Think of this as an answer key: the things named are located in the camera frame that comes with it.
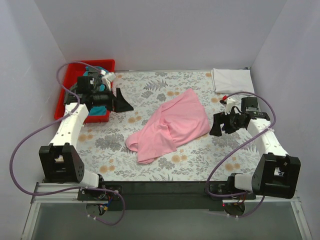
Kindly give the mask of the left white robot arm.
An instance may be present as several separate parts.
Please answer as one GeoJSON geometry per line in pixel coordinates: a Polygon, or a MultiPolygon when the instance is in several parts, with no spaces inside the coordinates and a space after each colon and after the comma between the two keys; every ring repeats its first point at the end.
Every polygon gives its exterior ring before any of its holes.
{"type": "Polygon", "coordinates": [[[64,115],[49,145],[41,146],[39,158],[45,180],[50,183],[77,184],[89,187],[95,200],[106,196],[106,187],[99,183],[99,175],[85,169],[77,152],[78,137],[93,107],[104,106],[108,111],[123,113],[134,108],[125,100],[120,88],[112,91],[116,75],[101,72],[99,77],[79,76],[76,84],[64,97],[64,115]]]}

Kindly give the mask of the pink t shirt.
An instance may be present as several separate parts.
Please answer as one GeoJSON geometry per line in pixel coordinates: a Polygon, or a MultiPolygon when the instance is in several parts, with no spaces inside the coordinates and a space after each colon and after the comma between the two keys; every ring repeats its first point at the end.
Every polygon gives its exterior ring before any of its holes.
{"type": "Polygon", "coordinates": [[[175,152],[210,131],[205,108],[190,88],[163,103],[144,127],[131,134],[126,147],[137,153],[138,164],[150,164],[156,158],[175,152]]]}

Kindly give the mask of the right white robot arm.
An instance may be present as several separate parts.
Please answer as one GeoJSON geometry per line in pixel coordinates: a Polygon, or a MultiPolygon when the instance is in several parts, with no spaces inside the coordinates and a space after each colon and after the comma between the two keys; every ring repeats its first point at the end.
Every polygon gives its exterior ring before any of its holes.
{"type": "Polygon", "coordinates": [[[276,120],[259,110],[258,99],[252,93],[241,99],[240,108],[230,96],[224,96],[220,102],[225,110],[214,114],[209,134],[220,137],[240,129],[247,130],[252,136],[248,142],[255,143],[260,160],[253,174],[232,173],[222,187],[206,181],[205,192],[216,198],[237,199],[253,193],[291,199],[296,191],[301,161],[289,155],[279,143],[273,130],[276,120]]]}

